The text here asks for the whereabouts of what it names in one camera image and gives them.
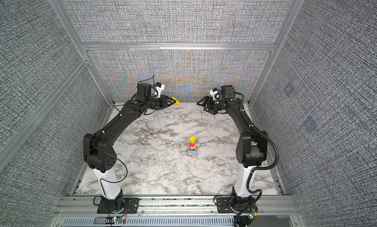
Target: mounting plate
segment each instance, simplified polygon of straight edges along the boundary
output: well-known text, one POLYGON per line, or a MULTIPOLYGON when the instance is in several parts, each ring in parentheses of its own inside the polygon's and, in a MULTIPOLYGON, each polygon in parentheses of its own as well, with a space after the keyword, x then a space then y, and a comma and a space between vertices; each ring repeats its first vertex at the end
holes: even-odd
MULTIPOLYGON (((216 198, 218 213, 237 213, 233 210, 230 198, 216 198)), ((245 213, 251 212, 252 209, 248 208, 245 213)))
MULTIPOLYGON (((127 206, 127 214, 136 214, 139 207, 139 198, 123 198, 124 204, 127 206)), ((98 206, 98 214, 107 214, 105 205, 98 206)), ((124 214, 125 209, 117 214, 124 214)))

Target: yellow block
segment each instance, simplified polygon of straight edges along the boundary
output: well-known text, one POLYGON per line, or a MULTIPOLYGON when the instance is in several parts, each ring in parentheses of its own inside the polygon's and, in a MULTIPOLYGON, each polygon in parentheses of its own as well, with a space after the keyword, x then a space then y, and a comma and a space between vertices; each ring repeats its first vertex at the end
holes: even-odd
POLYGON ((194 136, 191 136, 191 137, 190 137, 190 143, 194 144, 194 143, 195 143, 195 141, 196 141, 196 137, 194 137, 194 136))
POLYGON ((175 100, 175 104, 181 104, 176 98, 172 97, 173 100, 175 100))

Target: wooden block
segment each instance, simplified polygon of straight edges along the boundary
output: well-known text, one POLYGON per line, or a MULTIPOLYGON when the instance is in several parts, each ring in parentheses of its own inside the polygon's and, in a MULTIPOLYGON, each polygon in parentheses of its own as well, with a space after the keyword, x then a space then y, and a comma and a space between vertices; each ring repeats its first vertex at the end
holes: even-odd
POLYGON ((190 137, 190 143, 195 144, 195 141, 196 141, 196 137, 195 136, 191 136, 190 137))

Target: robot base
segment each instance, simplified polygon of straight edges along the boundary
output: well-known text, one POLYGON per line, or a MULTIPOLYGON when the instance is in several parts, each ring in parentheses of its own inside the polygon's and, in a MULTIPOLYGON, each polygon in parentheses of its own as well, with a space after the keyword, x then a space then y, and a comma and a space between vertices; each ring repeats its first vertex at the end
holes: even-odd
POLYGON ((245 207, 249 206, 255 199, 250 196, 248 197, 238 197, 236 194, 236 191, 234 190, 234 187, 232 188, 232 193, 230 194, 230 202, 232 204, 233 210, 240 212, 242 211, 245 207))
POLYGON ((136 214, 138 206, 138 198, 123 198, 123 192, 120 191, 119 195, 114 200, 109 200, 101 196, 97 214, 124 214, 125 207, 127 207, 128 214, 136 214))
MULTIPOLYGON (((234 191, 234 187, 232 189, 232 193, 230 194, 230 198, 216 198, 217 203, 217 211, 219 213, 236 213, 242 211, 245 207, 249 206, 254 201, 252 196, 249 197, 238 197, 236 192, 234 191)), ((252 207, 248 208, 245 213, 250 213, 252 211, 252 207)))

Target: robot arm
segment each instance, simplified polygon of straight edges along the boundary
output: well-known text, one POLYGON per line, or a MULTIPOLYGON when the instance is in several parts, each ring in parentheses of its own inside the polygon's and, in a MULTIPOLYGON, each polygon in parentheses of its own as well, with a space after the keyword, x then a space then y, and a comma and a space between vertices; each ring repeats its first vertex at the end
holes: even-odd
POLYGON ((217 113, 224 114, 224 112, 219 111, 225 110, 225 113, 229 114, 233 119, 240 133, 236 148, 236 157, 240 164, 239 173, 230 199, 233 210, 240 211, 239 214, 241 214, 253 205, 262 194, 260 189, 250 190, 249 184, 254 179, 254 171, 268 170, 276 166, 279 154, 274 143, 268 138, 267 133, 260 131, 246 114, 243 108, 243 94, 235 92, 232 85, 222 86, 221 90, 214 88, 210 91, 210 94, 211 96, 205 96, 197 102, 197 105, 204 107, 203 110, 212 115, 217 113), (236 94, 242 96, 242 98, 236 98, 236 94), (275 151, 275 160, 267 167, 260 167, 262 162, 266 160, 267 142, 271 144, 275 151), (260 194, 254 199, 251 194, 256 192, 260 192, 260 194))
POLYGON ((84 161, 90 168, 98 169, 102 173, 111 169, 116 157, 112 146, 131 122, 145 114, 147 109, 161 110, 176 103, 166 95, 151 95, 152 89, 155 88, 150 84, 139 83, 137 93, 124 104, 118 115, 96 133, 84 136, 84 161))
POLYGON ((219 100, 214 100, 214 97, 205 96, 196 104, 204 107, 204 111, 212 115, 216 115, 220 110, 225 110, 233 119, 240 133, 236 148, 238 162, 245 168, 249 166, 261 166, 262 161, 266 160, 267 140, 251 129, 250 125, 254 126, 254 124, 246 114, 242 103, 243 95, 242 99, 235 98, 233 86, 226 85, 221 87, 221 97, 219 100))
POLYGON ((160 83, 156 87, 138 83, 137 92, 128 100, 120 112, 106 126, 83 138, 84 161, 96 174, 102 187, 101 202, 97 213, 120 213, 123 211, 123 192, 117 184, 114 165, 116 153, 113 145, 120 134, 148 109, 161 110, 176 103, 176 100, 161 95, 160 83))

